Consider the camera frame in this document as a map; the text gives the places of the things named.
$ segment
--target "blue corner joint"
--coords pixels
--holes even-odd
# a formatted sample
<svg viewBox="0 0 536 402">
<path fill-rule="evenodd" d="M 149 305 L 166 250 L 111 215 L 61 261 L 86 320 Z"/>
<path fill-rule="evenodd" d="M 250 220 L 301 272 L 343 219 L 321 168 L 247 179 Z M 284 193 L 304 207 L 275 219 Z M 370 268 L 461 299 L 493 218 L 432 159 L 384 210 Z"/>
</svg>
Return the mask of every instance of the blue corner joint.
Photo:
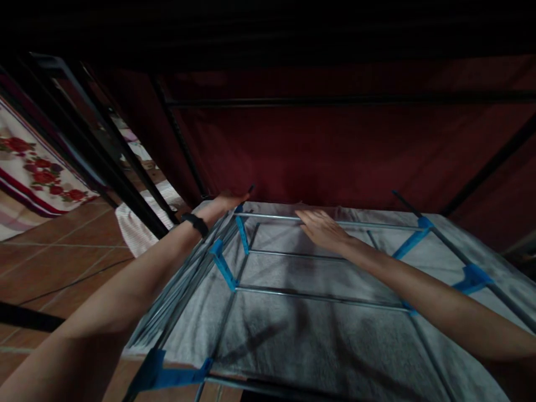
<svg viewBox="0 0 536 402">
<path fill-rule="evenodd" d="M 423 228 L 423 231 L 414 232 L 400 247 L 398 250 L 394 252 L 392 257 L 394 259 L 401 259 L 404 257 L 413 247 L 415 247 L 419 242 L 424 239 L 428 233 L 430 233 L 430 229 L 434 226 L 434 224 L 428 219 L 427 217 L 420 217 L 418 219 L 418 225 L 420 228 Z"/>
<path fill-rule="evenodd" d="M 139 393 L 155 389 L 201 384 L 212 368 L 213 360 L 208 358 L 198 370 L 183 368 L 164 368 L 166 351 L 151 349 L 138 373 L 132 380 L 129 393 Z"/>
<path fill-rule="evenodd" d="M 452 287 L 466 295 L 470 295 L 471 293 L 485 288 L 486 285 L 494 283 L 493 279 L 476 264 L 469 264 L 463 267 L 463 273 L 465 274 L 463 280 L 452 285 Z M 405 301 L 402 301 L 402 305 L 410 310 L 410 315 L 418 314 L 417 311 Z"/>
<path fill-rule="evenodd" d="M 214 262 L 218 267 L 219 271 L 222 273 L 225 282 L 229 285 L 231 291 L 235 292 L 236 287 L 238 286 L 238 281 L 233 276 L 225 258 L 223 258 L 223 242 L 220 239 L 217 239 L 210 249 L 210 254 L 214 256 Z"/>
<path fill-rule="evenodd" d="M 235 219 L 236 225 L 238 225 L 238 231 L 240 232 L 240 239 L 242 239 L 242 245 L 244 246 L 244 254 L 248 255 L 250 253 L 250 247 L 247 244 L 247 234 L 246 227 L 244 226 L 244 221 L 242 220 L 242 217 L 236 217 Z"/>
</svg>

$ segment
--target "wire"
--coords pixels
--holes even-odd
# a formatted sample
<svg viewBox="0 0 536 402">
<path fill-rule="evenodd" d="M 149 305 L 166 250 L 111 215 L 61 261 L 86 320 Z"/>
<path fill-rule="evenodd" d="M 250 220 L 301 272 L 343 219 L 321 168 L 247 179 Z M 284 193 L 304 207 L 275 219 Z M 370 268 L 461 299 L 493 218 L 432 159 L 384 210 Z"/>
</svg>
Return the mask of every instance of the wire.
<svg viewBox="0 0 536 402">
<path fill-rule="evenodd" d="M 130 261 L 130 260 L 133 260 L 133 259 L 134 259 L 134 257 L 130 257 L 130 258 L 126 259 L 126 260 L 121 260 L 121 261 L 114 262 L 112 265 L 108 265 L 107 267 L 102 268 L 100 271 L 97 271 L 97 272 L 95 272 L 95 273 L 93 273 L 93 274 L 91 274 L 91 275 L 88 275 L 88 276 L 85 276 L 85 277 L 83 277 L 83 278 L 80 278 L 79 280 L 75 280 L 73 283 L 71 283 L 71 284 L 69 284 L 69 285 L 67 285 L 67 286 L 63 286 L 62 288 L 58 288 L 58 289 L 55 289 L 55 290 L 51 290 L 50 292 L 43 293 L 42 295 L 39 295 L 39 296 L 34 297 L 34 298 L 32 298 L 32 299 L 23 301 L 22 303 L 19 303 L 19 306 L 22 306 L 22 305 L 24 305 L 24 304 L 28 304 L 29 302 L 32 302 L 32 301 L 37 300 L 37 299 L 41 299 L 41 298 L 43 298 L 43 297 L 45 297 L 45 296 L 48 296 L 49 294 L 56 293 L 56 292 L 59 292 L 59 291 L 61 291 L 61 290 L 70 288 L 71 286 L 74 286 L 74 285 L 76 285 L 76 284 L 79 284 L 80 282 L 83 282 L 83 281 L 85 281 L 86 279 L 91 278 L 92 276 L 98 275 L 98 274 L 100 274 L 101 272 L 104 272 L 104 271 L 106 271 L 106 270 L 109 270 L 110 268 L 115 267 L 117 264 L 120 264 L 120 263 L 122 263 L 122 262 L 126 262 L 126 261 Z"/>
</svg>

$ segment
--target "person's right hand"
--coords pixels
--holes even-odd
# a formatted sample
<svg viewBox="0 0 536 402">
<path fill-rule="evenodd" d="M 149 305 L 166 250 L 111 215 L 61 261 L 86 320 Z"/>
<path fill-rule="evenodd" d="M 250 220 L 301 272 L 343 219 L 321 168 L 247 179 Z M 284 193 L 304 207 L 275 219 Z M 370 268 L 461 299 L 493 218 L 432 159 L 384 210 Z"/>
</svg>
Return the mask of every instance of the person's right hand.
<svg viewBox="0 0 536 402">
<path fill-rule="evenodd" d="M 340 253 L 352 237 L 322 210 L 298 210 L 296 215 L 303 221 L 300 227 L 317 246 Z"/>
</svg>

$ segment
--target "red fabric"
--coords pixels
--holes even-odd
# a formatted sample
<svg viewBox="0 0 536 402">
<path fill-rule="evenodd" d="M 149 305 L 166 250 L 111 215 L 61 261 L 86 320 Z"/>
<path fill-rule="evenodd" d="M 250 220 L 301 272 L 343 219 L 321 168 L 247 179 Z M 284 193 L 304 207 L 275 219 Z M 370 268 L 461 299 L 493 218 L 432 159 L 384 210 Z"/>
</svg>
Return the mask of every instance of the red fabric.
<svg viewBox="0 0 536 402">
<path fill-rule="evenodd" d="M 535 61 L 519 56 L 209 71 L 169 75 L 165 81 L 173 98 L 185 100 L 534 90 Z M 175 139 L 151 91 L 139 88 L 145 78 L 137 76 L 123 78 L 124 85 L 107 84 L 120 86 L 119 103 L 130 105 L 129 116 L 143 115 L 137 116 L 146 130 L 142 142 L 164 143 L 154 152 L 173 160 Z M 254 200 L 402 210 L 390 193 L 396 189 L 418 209 L 439 212 L 535 111 L 534 105 L 484 105 L 174 112 L 211 194 L 225 188 L 244 191 L 255 183 Z M 170 180 L 186 179 L 185 188 L 195 191 L 190 175 L 174 161 L 161 168 Z M 487 213 L 504 207 L 490 206 Z M 527 205 L 520 208 L 532 212 Z M 524 225 L 512 226 L 508 239 L 525 234 Z M 499 228 L 491 223 L 485 228 L 478 236 L 499 244 L 489 241 L 501 237 Z"/>
<path fill-rule="evenodd" d="M 452 220 L 499 252 L 536 229 L 536 137 L 453 214 Z"/>
</svg>

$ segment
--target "forearm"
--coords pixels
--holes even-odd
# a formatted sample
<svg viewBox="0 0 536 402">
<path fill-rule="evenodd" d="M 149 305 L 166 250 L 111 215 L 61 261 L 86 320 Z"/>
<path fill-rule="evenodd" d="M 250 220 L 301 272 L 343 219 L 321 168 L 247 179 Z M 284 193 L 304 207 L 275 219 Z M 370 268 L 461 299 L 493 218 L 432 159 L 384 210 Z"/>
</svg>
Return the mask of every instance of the forearm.
<svg viewBox="0 0 536 402">
<path fill-rule="evenodd" d="M 224 213 L 211 203 L 197 216 L 210 229 Z M 181 223 L 97 290 L 60 327 L 60 334 L 130 333 L 200 240 L 190 222 Z"/>
<path fill-rule="evenodd" d="M 532 335 L 432 276 L 354 238 L 339 252 L 475 357 L 512 361 L 536 353 Z"/>
</svg>

